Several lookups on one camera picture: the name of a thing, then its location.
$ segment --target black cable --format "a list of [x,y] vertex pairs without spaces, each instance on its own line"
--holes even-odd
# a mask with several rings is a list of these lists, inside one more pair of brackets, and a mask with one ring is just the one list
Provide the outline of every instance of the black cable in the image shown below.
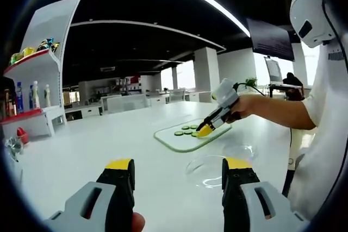
[[256,90],[257,92],[259,92],[261,95],[266,96],[266,95],[265,95],[265,94],[263,94],[261,91],[259,91],[259,90],[258,90],[256,87],[253,87],[253,86],[247,85],[246,83],[237,83],[237,89],[238,89],[239,85],[245,85],[245,86],[249,86],[249,87],[253,88],[254,90]]
[[[326,18],[328,24],[330,25],[331,29],[333,30],[333,33],[335,34],[335,37],[336,37],[336,39],[337,39],[337,41],[338,41],[338,43],[339,43],[339,46],[340,46],[340,48],[341,48],[341,50],[342,50],[343,57],[344,57],[344,61],[345,61],[345,64],[346,64],[347,74],[348,74],[348,59],[347,59],[347,54],[346,54],[346,52],[345,52],[344,46],[343,46],[343,44],[342,44],[342,42],[341,42],[341,39],[340,39],[340,37],[339,37],[339,35],[338,35],[336,29],[334,28],[332,22],[331,22],[330,19],[328,18],[328,15],[327,15],[327,13],[326,13],[325,1],[324,1],[324,0],[322,0],[321,6],[322,6],[322,10],[323,10],[323,12],[324,12],[324,16],[325,16],[325,18]],[[335,180],[335,182],[333,183],[333,185],[332,185],[332,187],[331,187],[331,189],[330,189],[330,192],[328,193],[328,195],[327,195],[327,197],[326,197],[326,199],[325,199],[325,201],[324,201],[323,204],[325,204],[325,202],[328,200],[329,196],[331,195],[331,193],[333,192],[334,188],[336,187],[336,184],[337,184],[337,182],[338,182],[338,180],[339,180],[339,177],[341,176],[341,173],[342,173],[342,170],[343,170],[343,167],[344,167],[344,163],[345,163],[346,157],[347,157],[347,151],[348,151],[348,138],[347,138],[346,148],[345,148],[344,154],[343,154],[343,160],[342,160],[341,167],[340,167],[340,169],[339,169],[339,171],[338,171],[336,180]]]

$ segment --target pillar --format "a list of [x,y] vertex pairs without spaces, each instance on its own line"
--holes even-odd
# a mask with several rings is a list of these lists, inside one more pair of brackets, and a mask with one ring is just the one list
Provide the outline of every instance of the pillar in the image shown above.
[[176,66],[172,67],[172,76],[173,76],[173,89],[178,89],[178,74],[176,72]]
[[195,81],[199,91],[214,91],[220,84],[216,50],[205,47],[195,51]]

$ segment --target white shelf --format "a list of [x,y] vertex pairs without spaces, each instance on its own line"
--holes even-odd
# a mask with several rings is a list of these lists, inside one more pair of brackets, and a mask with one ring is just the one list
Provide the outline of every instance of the white shelf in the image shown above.
[[56,67],[59,71],[59,65],[60,62],[54,53],[50,49],[45,49],[28,55],[17,63],[7,67],[4,71],[4,76],[16,79],[18,76],[28,77],[32,75],[32,78],[35,79],[35,76],[39,72],[47,70],[52,66]]

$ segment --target white bottle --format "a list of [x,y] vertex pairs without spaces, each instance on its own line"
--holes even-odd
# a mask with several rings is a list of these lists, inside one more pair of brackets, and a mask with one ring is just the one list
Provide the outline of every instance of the white bottle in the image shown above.
[[46,89],[45,89],[45,102],[46,102],[46,107],[51,106],[51,95],[49,94],[49,85],[46,84]]
[[33,84],[33,109],[40,108],[38,81],[34,81]]

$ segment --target person's arm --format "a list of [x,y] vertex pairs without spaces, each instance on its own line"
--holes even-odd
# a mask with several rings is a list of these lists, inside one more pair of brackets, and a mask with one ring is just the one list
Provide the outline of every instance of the person's arm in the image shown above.
[[260,95],[242,95],[231,113],[239,112],[242,118],[251,114],[278,123],[280,125],[311,130],[315,124],[310,119],[302,102],[285,101]]

